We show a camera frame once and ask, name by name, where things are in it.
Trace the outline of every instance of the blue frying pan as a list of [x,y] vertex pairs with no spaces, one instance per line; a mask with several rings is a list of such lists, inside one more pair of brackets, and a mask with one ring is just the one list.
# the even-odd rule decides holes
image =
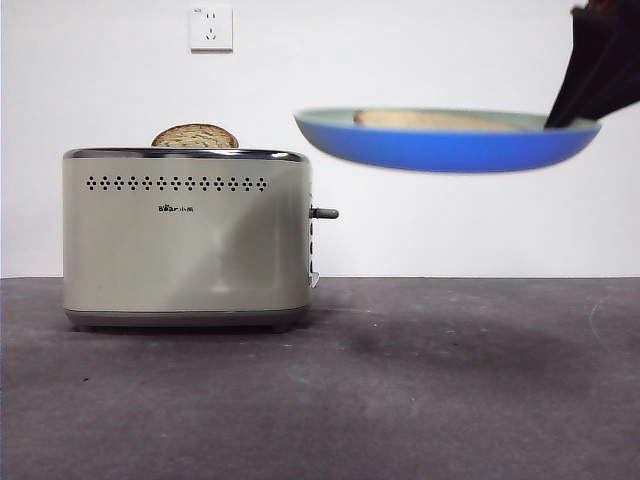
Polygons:
[[296,113],[295,119],[305,138],[330,155],[381,167],[433,172],[508,172],[546,167],[573,157],[600,131],[600,124],[592,120],[576,119],[567,127],[544,129],[544,115],[462,110],[423,111],[474,115],[516,124],[523,130],[379,128],[354,124],[355,111],[305,110]]

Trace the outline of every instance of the toaster lever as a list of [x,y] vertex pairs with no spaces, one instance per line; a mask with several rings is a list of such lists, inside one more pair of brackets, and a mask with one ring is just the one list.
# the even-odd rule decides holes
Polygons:
[[311,208],[309,218],[329,218],[334,219],[340,216],[340,212],[333,208]]
[[320,281],[320,274],[318,272],[311,272],[309,280],[311,283],[311,288],[316,288],[316,285]]

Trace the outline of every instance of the bread slice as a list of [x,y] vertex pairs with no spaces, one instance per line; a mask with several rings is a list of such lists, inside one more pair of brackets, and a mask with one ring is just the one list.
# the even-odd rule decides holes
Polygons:
[[358,110],[353,121],[369,127],[425,130],[512,131],[518,125],[466,113],[428,112],[422,110]]
[[154,147],[236,148],[238,140],[224,128],[189,123],[165,130],[151,143]]

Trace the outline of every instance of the toaster base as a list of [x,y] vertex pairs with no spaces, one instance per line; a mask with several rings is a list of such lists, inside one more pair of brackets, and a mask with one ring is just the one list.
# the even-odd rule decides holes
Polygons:
[[65,308],[80,327],[239,327],[272,326],[287,331],[309,311],[309,305],[255,312],[81,312]]

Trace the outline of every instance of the toaster vent hole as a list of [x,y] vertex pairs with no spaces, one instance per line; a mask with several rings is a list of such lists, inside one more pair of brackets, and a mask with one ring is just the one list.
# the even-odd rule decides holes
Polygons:
[[127,188],[131,191],[135,190],[152,190],[151,187],[156,186],[159,191],[164,191],[166,188],[171,188],[173,191],[179,191],[180,187],[185,187],[188,191],[193,192],[197,190],[198,186],[201,191],[208,191],[210,187],[215,188],[216,191],[245,191],[250,192],[254,189],[264,192],[267,188],[267,182],[264,177],[164,177],[164,176],[140,176],[135,175],[114,175],[109,177],[108,175],[95,176],[91,175],[85,177],[84,184],[89,190],[96,190],[98,187],[102,187],[102,190],[109,190],[109,187],[113,185],[114,190],[123,191]]

